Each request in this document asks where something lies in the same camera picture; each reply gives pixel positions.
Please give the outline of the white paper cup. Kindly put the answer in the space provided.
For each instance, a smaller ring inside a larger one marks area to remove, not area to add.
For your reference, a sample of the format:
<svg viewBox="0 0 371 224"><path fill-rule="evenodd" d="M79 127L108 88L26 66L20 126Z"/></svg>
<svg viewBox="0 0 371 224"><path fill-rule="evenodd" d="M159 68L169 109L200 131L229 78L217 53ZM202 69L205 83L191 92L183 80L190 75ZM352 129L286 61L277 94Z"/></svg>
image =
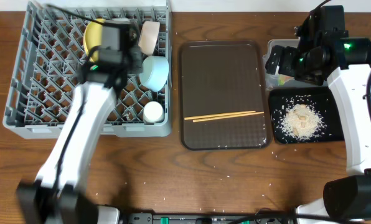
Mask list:
<svg viewBox="0 0 371 224"><path fill-rule="evenodd" d="M164 120L164 110L157 101L150 101L143 109L143 121L147 124L160 123Z"/></svg>

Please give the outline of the light blue bowl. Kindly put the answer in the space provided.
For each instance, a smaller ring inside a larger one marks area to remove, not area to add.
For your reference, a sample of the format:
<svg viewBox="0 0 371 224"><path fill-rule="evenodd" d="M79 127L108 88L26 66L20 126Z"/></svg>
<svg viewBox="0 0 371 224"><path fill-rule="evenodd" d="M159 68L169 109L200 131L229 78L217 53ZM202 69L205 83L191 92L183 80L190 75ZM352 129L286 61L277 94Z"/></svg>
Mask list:
<svg viewBox="0 0 371 224"><path fill-rule="evenodd" d="M161 56L148 56L143 61L143 72L139 74L142 86L153 92L160 91L169 76L169 62Z"/></svg>

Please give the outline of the yellow plate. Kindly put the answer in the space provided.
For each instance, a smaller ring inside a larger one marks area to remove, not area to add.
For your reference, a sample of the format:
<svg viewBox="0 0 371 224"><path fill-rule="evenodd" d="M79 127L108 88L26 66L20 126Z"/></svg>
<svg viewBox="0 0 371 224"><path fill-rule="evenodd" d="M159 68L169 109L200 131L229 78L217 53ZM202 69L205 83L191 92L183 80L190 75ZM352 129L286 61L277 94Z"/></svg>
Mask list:
<svg viewBox="0 0 371 224"><path fill-rule="evenodd" d="M89 51L95 47L101 45L103 26L95 22L90 22L83 33L83 48L87 55Z"/></svg>

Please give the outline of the wrapper waste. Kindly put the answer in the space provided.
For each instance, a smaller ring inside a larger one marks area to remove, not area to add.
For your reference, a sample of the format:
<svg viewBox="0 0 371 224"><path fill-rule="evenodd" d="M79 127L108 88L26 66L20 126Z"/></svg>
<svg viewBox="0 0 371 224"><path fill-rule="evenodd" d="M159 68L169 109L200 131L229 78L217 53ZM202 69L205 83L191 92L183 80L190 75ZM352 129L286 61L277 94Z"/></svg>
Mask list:
<svg viewBox="0 0 371 224"><path fill-rule="evenodd" d="M278 77L278 85L283 86L286 82L294 80L293 77L287 76L287 75L279 75Z"/></svg>

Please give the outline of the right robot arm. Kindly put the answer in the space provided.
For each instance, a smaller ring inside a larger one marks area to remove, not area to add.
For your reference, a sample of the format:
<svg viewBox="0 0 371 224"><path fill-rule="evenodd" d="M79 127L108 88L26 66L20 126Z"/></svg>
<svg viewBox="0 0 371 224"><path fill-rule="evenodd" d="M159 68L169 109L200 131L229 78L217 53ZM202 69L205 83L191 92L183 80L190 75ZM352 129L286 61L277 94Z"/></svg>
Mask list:
<svg viewBox="0 0 371 224"><path fill-rule="evenodd" d="M276 45L269 74L327 84L337 105L347 151L347 177L328 182L322 198L300 205L294 223L371 220L371 41L351 38L344 8L324 1L295 29L297 47Z"/></svg>

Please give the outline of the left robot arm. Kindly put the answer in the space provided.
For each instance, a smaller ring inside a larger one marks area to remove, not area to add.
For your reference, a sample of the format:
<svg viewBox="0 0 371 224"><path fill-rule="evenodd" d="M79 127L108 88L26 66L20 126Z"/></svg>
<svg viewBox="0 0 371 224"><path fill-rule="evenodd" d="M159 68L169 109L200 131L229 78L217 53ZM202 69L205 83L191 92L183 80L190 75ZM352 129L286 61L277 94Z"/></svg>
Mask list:
<svg viewBox="0 0 371 224"><path fill-rule="evenodd" d="M139 30L129 19L101 23L101 44L77 70L70 112L34 183L21 181L16 196L26 223L119 223L120 211L85 196L96 144L128 74L142 70Z"/></svg>

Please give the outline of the white pink-rimmed bowl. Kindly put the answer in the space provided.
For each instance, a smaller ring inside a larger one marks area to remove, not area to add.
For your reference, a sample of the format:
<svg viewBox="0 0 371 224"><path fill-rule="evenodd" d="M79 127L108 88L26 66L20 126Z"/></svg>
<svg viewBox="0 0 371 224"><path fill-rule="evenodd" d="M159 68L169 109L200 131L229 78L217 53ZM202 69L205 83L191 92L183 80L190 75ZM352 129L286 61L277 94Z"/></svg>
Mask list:
<svg viewBox="0 0 371 224"><path fill-rule="evenodd" d="M159 36L159 28L159 22L146 21L143 24L138 44L143 54L151 56L154 53Z"/></svg>

